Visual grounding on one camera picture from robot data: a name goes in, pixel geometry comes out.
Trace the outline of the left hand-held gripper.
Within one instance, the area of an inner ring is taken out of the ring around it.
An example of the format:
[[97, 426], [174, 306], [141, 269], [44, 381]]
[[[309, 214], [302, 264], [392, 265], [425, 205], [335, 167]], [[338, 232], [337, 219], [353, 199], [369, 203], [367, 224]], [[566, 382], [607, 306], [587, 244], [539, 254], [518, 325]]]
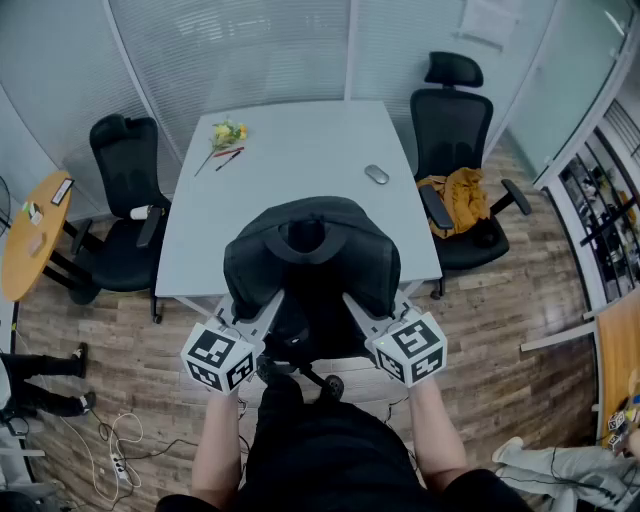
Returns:
[[279, 312], [284, 290], [279, 290], [252, 321], [234, 320], [234, 301], [222, 297], [214, 316], [196, 323], [182, 351], [188, 375], [210, 391], [230, 395], [256, 371], [264, 351], [264, 337]]

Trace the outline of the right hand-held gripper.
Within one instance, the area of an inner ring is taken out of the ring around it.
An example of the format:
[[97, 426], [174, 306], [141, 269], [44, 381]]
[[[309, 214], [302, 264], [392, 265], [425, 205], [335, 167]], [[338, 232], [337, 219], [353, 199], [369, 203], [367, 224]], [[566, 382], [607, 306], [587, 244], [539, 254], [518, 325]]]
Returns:
[[444, 370], [447, 365], [447, 339], [429, 312], [419, 315], [406, 294], [398, 289], [394, 315], [404, 316], [385, 329], [385, 319], [374, 318], [351, 295], [342, 300], [363, 333], [382, 333], [368, 348], [376, 365], [392, 379], [411, 388]]

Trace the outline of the black backpack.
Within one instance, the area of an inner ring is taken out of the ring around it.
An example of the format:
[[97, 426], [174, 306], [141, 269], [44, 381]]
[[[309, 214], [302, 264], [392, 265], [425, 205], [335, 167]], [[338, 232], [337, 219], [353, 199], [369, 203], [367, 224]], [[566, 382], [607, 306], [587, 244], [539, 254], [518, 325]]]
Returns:
[[361, 356], [365, 336], [343, 297], [373, 319], [393, 317], [401, 262], [394, 242], [351, 199], [270, 207], [226, 247], [223, 271], [238, 320], [284, 294], [265, 340], [280, 361]]

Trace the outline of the person's right forearm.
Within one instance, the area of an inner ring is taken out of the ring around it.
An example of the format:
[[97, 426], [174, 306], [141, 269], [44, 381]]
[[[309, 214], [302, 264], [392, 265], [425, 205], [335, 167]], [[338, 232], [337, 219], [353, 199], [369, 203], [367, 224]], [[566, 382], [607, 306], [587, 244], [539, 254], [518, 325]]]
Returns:
[[426, 487], [442, 493], [469, 470], [462, 440], [446, 411], [434, 378], [409, 389], [415, 456]]

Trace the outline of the person's left forearm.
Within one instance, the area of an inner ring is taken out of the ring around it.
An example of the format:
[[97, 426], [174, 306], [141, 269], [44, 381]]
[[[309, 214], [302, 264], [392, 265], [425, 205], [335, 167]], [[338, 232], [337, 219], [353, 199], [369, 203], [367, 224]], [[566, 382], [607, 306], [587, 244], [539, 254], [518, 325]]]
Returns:
[[192, 466], [191, 494], [227, 510], [241, 481], [238, 391], [210, 395]]

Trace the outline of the black swivel chair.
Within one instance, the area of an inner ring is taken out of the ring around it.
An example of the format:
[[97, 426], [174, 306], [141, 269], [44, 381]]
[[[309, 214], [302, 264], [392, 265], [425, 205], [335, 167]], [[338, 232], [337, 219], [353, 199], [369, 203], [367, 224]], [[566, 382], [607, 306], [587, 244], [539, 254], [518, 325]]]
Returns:
[[302, 390], [299, 383], [292, 377], [295, 372], [319, 387], [320, 394], [317, 401], [342, 399], [344, 393], [342, 379], [333, 374], [321, 378], [314, 371], [312, 362], [285, 363], [267, 355], [260, 355], [257, 358], [257, 376], [266, 384], [268, 390], [284, 394], [293, 402], [302, 402]]

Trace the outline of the mustard yellow cloth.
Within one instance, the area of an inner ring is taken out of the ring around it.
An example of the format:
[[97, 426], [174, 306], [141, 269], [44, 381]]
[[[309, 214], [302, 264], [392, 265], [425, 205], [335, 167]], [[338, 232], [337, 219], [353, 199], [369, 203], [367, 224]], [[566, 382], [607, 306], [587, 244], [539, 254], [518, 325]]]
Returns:
[[449, 176], [429, 176], [416, 183], [418, 188], [433, 186], [451, 217], [454, 227], [443, 230], [429, 221], [432, 233], [446, 239], [470, 230], [479, 220], [490, 218], [488, 195], [482, 188], [484, 177], [481, 169], [460, 168]]

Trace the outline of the person's black clothing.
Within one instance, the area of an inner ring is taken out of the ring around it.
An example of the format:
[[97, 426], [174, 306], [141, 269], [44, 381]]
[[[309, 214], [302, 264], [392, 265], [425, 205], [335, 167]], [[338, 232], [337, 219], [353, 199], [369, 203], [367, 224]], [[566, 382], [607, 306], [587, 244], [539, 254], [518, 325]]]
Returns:
[[468, 467], [432, 492], [414, 443], [378, 418], [341, 400], [293, 402], [266, 386], [229, 508], [190, 490], [161, 498], [154, 512], [532, 512], [492, 471]]

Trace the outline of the grey table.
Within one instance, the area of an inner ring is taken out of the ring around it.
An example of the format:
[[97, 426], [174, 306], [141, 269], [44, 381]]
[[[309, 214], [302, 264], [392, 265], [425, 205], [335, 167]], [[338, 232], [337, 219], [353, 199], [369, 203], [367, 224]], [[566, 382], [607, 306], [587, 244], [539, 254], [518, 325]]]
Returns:
[[[229, 119], [248, 128], [245, 149], [210, 160], [213, 125]], [[385, 185], [364, 169], [375, 164]], [[193, 133], [172, 199], [156, 295], [209, 316], [228, 289], [224, 250], [269, 207], [315, 197], [358, 203], [395, 243], [400, 282], [414, 292], [438, 280], [441, 267], [414, 176], [381, 101], [319, 101], [251, 107], [202, 116]]]

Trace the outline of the yellow artificial flowers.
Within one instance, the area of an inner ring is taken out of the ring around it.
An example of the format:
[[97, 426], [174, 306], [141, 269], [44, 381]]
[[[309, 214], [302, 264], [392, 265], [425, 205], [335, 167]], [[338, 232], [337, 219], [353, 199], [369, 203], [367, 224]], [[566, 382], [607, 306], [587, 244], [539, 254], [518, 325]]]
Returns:
[[235, 123], [229, 119], [213, 125], [213, 136], [210, 139], [211, 151], [200, 165], [195, 175], [198, 175], [205, 165], [213, 158], [213, 154], [232, 148], [244, 146], [248, 137], [248, 128], [244, 123]]

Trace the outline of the black office chair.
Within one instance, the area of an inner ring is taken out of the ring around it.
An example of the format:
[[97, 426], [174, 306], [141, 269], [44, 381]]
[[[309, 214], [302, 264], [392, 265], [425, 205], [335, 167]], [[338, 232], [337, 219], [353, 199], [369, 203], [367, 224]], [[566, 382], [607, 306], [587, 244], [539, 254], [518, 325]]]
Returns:
[[[151, 319], [159, 324], [155, 288], [171, 202], [158, 182], [157, 123], [111, 114], [94, 124], [89, 142], [116, 221], [92, 251], [75, 249], [72, 241], [73, 260], [90, 271], [100, 290], [147, 290]], [[152, 206], [148, 218], [132, 220], [130, 210], [144, 205]]]

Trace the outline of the black mesh chair with headrest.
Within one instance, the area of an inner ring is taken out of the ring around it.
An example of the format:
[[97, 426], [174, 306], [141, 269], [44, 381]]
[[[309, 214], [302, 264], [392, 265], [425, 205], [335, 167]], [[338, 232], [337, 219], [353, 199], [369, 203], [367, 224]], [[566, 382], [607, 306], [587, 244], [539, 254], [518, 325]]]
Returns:
[[[470, 91], [484, 84], [481, 68], [469, 57], [433, 51], [424, 81], [431, 86], [415, 91], [410, 98], [418, 154], [415, 182], [432, 175], [449, 176], [463, 167], [482, 170], [494, 107], [488, 98]], [[479, 220], [470, 230], [446, 239], [432, 233], [443, 272], [477, 268], [509, 251], [497, 215], [511, 204], [525, 216], [532, 209], [513, 181], [503, 179], [501, 183], [505, 194], [494, 204], [489, 203], [489, 219]], [[452, 229], [453, 221], [434, 187], [417, 189], [429, 221], [440, 229]]]

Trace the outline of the round wooden table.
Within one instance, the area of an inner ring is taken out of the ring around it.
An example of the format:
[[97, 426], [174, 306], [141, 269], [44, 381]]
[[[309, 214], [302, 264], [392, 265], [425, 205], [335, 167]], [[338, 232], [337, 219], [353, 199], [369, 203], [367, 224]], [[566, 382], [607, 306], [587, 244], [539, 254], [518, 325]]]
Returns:
[[90, 221], [75, 227], [67, 220], [72, 188], [59, 206], [51, 203], [65, 178], [71, 178], [71, 175], [62, 170], [55, 171], [28, 195], [26, 201], [34, 201], [43, 212], [43, 219], [38, 226], [29, 221], [27, 214], [22, 211], [22, 205], [8, 228], [0, 286], [9, 301], [21, 301], [42, 276], [64, 286], [77, 304], [92, 302], [100, 292], [89, 270], [57, 250], [62, 234], [71, 237], [73, 247], [78, 250], [84, 248], [92, 251], [101, 244], [98, 238], [89, 233]]

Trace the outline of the white storage shelf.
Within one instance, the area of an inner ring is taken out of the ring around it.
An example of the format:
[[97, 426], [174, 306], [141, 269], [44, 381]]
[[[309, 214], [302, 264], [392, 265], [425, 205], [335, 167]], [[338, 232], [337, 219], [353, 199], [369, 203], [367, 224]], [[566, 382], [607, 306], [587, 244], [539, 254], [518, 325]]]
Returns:
[[587, 307], [640, 287], [640, 124], [615, 99], [545, 191], [569, 240]]

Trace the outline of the wooden desk with white frame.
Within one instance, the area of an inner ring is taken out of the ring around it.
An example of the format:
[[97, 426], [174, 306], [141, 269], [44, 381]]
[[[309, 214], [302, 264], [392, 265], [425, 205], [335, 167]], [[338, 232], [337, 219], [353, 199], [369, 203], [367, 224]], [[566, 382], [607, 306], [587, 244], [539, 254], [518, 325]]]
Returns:
[[602, 445], [609, 418], [625, 398], [632, 398], [640, 379], [640, 288], [625, 297], [583, 315], [584, 322], [568, 330], [520, 345], [523, 352], [591, 336], [595, 350], [598, 397], [594, 443]]

